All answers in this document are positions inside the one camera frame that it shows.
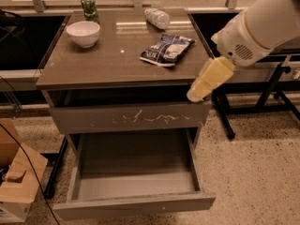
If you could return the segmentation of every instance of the floor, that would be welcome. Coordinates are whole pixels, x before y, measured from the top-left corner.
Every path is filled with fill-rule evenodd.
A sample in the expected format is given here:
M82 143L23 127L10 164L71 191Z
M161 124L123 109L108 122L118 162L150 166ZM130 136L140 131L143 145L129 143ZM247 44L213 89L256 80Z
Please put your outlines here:
M300 97L292 101L299 105ZM0 114L11 117L11 110L2 108ZM63 136L47 106L23 107L12 121L23 141L37 151L58 151ZM212 109L196 148L203 189L217 196L210 210L73 221L58 218L60 224L300 224L299 121L290 112L235 115L230 121L236 133L233 141L227 139ZM50 205L66 199L73 161L74 154L68 148ZM45 172L44 186L49 172L50 168ZM24 224L56 224L40 191Z

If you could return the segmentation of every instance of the green soda can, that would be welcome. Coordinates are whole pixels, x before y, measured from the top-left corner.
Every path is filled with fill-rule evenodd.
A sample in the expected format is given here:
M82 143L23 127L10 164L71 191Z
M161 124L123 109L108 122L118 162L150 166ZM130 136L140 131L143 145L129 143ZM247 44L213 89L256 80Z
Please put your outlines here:
M84 18L87 21L99 23L96 0L82 0L82 8L84 12Z

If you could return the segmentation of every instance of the cabinet top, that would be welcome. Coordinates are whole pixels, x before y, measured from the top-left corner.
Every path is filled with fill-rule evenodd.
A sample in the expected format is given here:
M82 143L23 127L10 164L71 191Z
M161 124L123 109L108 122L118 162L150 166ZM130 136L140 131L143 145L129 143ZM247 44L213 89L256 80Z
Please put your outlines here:
M171 17L166 30L147 22L143 9L101 10L99 41L88 49L69 40L65 29L37 80L37 88L192 83L208 55L187 13L183 9L163 10ZM83 20L82 12L74 12L67 25ZM162 33L196 41L175 67L158 67L140 60L141 53L155 45Z

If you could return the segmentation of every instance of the white bowl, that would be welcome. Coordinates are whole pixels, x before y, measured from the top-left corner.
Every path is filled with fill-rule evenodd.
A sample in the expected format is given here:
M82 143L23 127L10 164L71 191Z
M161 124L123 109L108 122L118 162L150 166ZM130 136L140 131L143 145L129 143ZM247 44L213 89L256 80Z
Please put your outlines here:
M67 27L67 36L83 48L92 47L99 39L100 26L91 21L75 22Z

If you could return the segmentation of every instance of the closed drawer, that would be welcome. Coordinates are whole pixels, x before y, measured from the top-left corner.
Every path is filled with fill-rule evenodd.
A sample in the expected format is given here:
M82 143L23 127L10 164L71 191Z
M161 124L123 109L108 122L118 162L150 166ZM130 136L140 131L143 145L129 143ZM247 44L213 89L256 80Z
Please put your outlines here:
M64 134L153 128L199 128L209 105L156 103L53 108L52 118Z
M184 128L83 134L63 219L209 209Z

